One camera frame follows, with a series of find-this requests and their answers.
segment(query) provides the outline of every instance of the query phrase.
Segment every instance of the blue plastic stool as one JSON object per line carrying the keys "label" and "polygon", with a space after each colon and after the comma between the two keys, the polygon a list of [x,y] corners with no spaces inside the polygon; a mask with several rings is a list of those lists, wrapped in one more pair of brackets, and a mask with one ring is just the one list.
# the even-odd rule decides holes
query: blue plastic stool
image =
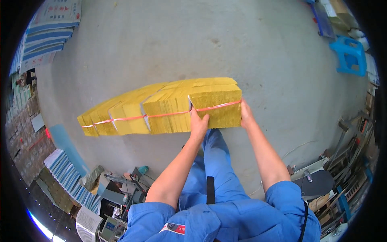
{"label": "blue plastic stool", "polygon": [[[367,71],[367,62],[365,60],[365,52],[363,45],[351,38],[338,35],[338,39],[334,43],[330,43],[329,47],[337,52],[340,61],[338,72],[365,76]],[[358,65],[359,70],[353,70],[352,65]]]}

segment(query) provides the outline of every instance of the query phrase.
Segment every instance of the concrete floor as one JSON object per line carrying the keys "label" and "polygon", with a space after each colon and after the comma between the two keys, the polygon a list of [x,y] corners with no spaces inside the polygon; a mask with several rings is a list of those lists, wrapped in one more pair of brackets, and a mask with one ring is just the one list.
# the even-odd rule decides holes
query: concrete floor
{"label": "concrete floor", "polygon": [[[89,168],[123,174],[148,165],[156,178],[189,133],[86,137],[77,116],[144,85],[232,77],[286,165],[334,147],[338,119],[363,108],[367,81],[336,72],[337,56],[297,0],[84,0],[82,20],[52,65],[36,68],[42,115],[63,124]],[[246,132],[222,130],[246,193],[260,175]],[[264,198],[263,189],[253,198]]]}

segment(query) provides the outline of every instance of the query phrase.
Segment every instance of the pink strapping band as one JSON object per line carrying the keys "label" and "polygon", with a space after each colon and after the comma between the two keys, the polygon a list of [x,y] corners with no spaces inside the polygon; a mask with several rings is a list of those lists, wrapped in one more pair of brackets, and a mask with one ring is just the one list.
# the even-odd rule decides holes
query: pink strapping band
{"label": "pink strapping band", "polygon": [[[201,111],[206,111],[206,110],[211,110],[211,109],[217,109],[217,108],[222,108],[222,107],[226,107],[226,106],[230,106],[230,105],[234,105],[234,104],[237,104],[237,103],[240,103],[241,100],[239,101],[234,101],[234,102],[230,102],[230,103],[223,103],[223,104],[220,104],[220,105],[216,105],[216,106],[213,106],[213,107],[209,107],[209,108],[199,108],[199,109],[195,109],[197,112],[201,112]],[[164,114],[157,114],[157,115],[149,115],[148,118],[152,118],[152,117],[164,117],[164,116],[169,116],[169,115],[175,115],[175,114],[182,114],[182,113],[189,113],[191,112],[191,110],[189,111],[183,111],[183,112],[176,112],[176,113],[164,113]],[[143,115],[143,116],[137,116],[137,117],[129,117],[129,118],[113,118],[113,119],[108,119],[108,120],[105,120],[105,121],[101,121],[101,122],[98,122],[98,123],[94,123],[92,125],[86,125],[86,126],[81,126],[82,128],[89,128],[89,127],[93,127],[95,126],[96,124],[104,124],[104,123],[108,123],[108,122],[113,122],[113,121],[121,121],[121,120],[133,120],[133,119],[139,119],[139,118],[145,118],[147,115]]]}

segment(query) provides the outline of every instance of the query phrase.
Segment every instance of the yellow paper bundle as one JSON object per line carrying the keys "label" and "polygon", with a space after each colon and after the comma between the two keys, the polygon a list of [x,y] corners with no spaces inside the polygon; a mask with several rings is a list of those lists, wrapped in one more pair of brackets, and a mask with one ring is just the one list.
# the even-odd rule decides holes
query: yellow paper bundle
{"label": "yellow paper bundle", "polygon": [[157,83],[100,103],[78,122],[88,136],[188,132],[193,106],[200,117],[210,115],[209,128],[239,127],[240,103],[216,106],[241,95],[236,81],[225,77]]}

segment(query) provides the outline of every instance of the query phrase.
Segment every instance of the white chair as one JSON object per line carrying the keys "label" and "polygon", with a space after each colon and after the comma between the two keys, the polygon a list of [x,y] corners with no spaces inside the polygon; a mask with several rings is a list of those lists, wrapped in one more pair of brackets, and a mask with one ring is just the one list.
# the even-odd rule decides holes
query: white chair
{"label": "white chair", "polygon": [[85,206],[81,207],[75,220],[79,237],[83,242],[96,242],[103,219]]}

